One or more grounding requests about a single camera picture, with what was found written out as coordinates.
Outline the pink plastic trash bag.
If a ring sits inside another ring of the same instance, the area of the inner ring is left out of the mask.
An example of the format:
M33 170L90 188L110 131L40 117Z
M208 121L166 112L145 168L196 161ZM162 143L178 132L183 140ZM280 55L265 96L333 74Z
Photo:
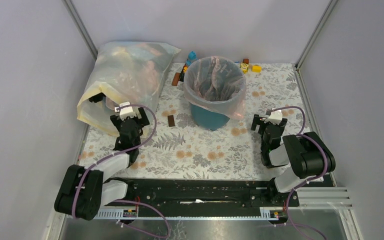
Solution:
M225 57L194 61L184 75L183 92L192 105L233 120L245 117L247 78L235 62Z

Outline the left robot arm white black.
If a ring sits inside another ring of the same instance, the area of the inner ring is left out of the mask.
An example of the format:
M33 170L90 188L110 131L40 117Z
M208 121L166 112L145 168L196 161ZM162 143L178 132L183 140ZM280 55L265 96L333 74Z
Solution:
M122 103L115 108L110 121L118 137L113 152L89 166L73 164L68 167L57 193L54 210L73 218L92 220L100 207L118 200L128 206L135 200L135 192L123 180L112 176L131 167L137 160L142 141L143 128L150 125L146 112L153 118L153 111L144 105Z

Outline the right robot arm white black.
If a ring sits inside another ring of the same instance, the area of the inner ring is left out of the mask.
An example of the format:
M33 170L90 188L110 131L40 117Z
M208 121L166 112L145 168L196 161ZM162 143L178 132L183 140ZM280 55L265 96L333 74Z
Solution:
M281 175L272 178L267 186L267 201L281 205L287 194L297 186L330 173L336 168L332 152L314 131L283 136L288 120L276 116L253 116L251 130L260 135L261 161L268 169L289 165Z

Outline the large translucent bag of bags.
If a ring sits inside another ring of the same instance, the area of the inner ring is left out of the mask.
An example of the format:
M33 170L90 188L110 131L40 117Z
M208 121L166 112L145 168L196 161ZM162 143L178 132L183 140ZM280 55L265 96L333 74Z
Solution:
M109 135L115 107L130 102L156 112L175 56L181 49L163 42L112 41L98 55L76 109L77 119Z

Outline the teal plastic trash bin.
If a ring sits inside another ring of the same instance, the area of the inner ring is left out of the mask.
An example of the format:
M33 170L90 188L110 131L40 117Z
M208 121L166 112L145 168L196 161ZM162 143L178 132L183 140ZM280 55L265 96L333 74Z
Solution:
M190 112L192 119L198 126L211 131L222 128L230 120L224 114L209 111L192 103L190 104Z

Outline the dark brown wooden block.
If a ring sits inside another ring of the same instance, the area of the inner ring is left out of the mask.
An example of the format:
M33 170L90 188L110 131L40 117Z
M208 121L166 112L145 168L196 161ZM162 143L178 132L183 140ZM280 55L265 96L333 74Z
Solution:
M174 118L174 115L168 115L167 116L167 121L168 121L168 126L169 127L174 127L176 124L175 124L175 118Z

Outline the floral patterned table mat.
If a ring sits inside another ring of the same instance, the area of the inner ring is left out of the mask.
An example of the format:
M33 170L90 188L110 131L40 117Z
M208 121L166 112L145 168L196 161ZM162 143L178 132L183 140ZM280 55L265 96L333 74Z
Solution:
M261 161L260 136L251 130L253 116L267 109L283 109L288 122L284 134L296 134L303 122L302 96L290 63L263 64L259 73L246 74L247 92L244 119L230 120L215 130L204 129L193 121L183 85L172 86L180 63L173 63L156 109L157 127L145 127L142 139L153 137L140 148L135 163L116 173L119 178L205 179L268 181L281 175L285 167L266 168ZM168 116L175 126L169 127Z

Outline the yellow toy cube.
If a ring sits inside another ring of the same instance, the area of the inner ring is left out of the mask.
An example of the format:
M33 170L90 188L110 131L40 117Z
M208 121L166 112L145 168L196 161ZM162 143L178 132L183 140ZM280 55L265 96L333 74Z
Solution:
M252 71L253 73L260 73L260 72L262 71L262 67L259 66L259 65L252 65L252 67L251 67L251 71Z

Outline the yellow toy figure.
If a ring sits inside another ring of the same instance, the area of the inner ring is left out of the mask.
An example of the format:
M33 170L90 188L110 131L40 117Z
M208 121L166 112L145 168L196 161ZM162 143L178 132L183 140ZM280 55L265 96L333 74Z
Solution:
M239 67L240 67L240 70L241 70L244 74L246 74L246 73L248 72L248 70L249 70L249 64L248 64L248 63L245 63L245 62L241 62L240 65L239 65Z

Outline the blue toy robot figure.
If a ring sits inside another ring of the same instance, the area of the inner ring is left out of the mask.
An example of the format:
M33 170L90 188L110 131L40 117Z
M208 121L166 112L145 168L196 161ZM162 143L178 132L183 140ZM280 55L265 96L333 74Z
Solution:
M191 52L188 54L188 56L187 56L187 60L186 60L186 62L185 62L185 65L183 66L183 69L182 69L183 73L185 73L185 72L188 70L189 66L190 66L192 63L194 63L197 59L198 59L198 58L197 58L196 53L195 53L194 51L191 51Z

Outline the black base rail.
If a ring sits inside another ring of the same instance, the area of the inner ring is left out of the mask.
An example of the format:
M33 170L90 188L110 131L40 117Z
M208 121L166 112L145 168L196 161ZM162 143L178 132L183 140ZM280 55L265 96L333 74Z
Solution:
M197 180L128 178L124 202L111 202L107 207L138 209L151 205L161 209L257 208L284 211L300 205L293 193L270 193L270 181L260 180Z

